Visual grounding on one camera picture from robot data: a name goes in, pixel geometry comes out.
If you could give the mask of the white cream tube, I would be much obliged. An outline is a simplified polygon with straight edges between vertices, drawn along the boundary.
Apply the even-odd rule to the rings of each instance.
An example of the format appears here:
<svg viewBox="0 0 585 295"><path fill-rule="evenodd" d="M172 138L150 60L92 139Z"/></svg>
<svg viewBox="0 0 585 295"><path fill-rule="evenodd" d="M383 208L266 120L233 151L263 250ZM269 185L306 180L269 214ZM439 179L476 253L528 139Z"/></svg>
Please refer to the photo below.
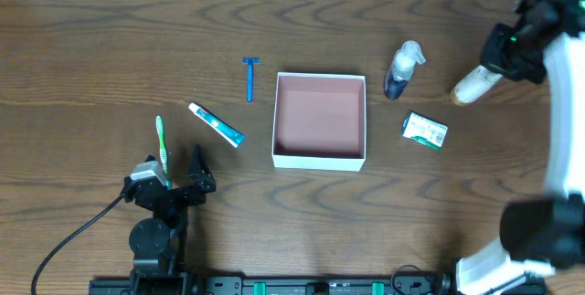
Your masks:
<svg viewBox="0 0 585 295"><path fill-rule="evenodd" d="M452 89L452 101L460 106L473 103L494 87L502 78L502 75L496 74L484 66L478 66Z"/></svg>

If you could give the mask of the clear spray bottle blue liquid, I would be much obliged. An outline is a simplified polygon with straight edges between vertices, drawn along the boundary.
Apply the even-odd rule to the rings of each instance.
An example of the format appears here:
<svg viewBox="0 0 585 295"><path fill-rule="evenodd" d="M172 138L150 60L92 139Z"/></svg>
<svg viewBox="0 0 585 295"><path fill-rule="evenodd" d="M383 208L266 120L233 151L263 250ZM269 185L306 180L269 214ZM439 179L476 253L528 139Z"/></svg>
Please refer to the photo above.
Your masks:
<svg viewBox="0 0 585 295"><path fill-rule="evenodd" d="M425 62L420 45L413 40L405 42L396 52L384 79L386 97L397 100L410 82L416 65Z"/></svg>

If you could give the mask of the green white soap pack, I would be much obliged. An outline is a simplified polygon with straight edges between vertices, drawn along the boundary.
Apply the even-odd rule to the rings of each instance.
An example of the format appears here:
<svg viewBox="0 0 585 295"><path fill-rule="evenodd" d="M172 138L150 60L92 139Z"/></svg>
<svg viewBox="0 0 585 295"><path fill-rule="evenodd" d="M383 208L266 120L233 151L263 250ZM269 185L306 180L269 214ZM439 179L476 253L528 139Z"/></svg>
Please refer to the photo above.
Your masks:
<svg viewBox="0 0 585 295"><path fill-rule="evenodd" d="M403 122L401 135L434 150L441 149L448 127L411 112Z"/></svg>

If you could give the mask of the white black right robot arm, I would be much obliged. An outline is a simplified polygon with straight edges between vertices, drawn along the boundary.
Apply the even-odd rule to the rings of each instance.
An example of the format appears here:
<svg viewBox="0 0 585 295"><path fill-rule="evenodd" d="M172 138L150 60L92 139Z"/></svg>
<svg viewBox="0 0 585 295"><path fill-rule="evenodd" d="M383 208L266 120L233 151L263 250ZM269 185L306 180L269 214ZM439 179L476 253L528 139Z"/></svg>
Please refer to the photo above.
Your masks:
<svg viewBox="0 0 585 295"><path fill-rule="evenodd" d="M521 0L498 24L479 66L452 90L469 104L502 78L548 83L550 146L543 195L508 204L499 236L461 258L453 294L544 294L544 279L584 262L584 0Z"/></svg>

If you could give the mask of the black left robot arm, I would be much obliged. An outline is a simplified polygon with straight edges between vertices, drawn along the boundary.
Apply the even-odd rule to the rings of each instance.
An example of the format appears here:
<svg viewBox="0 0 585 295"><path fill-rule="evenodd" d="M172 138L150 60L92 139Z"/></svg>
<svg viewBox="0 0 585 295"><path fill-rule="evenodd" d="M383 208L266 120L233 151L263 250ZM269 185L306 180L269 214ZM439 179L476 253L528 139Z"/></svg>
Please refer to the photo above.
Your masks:
<svg viewBox="0 0 585 295"><path fill-rule="evenodd" d="M196 145L187 169L191 184L169 189L162 165L150 155L124 178L123 200L152 213L129 236L132 294L204 294L205 282L186 268L188 208L206 203L217 183Z"/></svg>

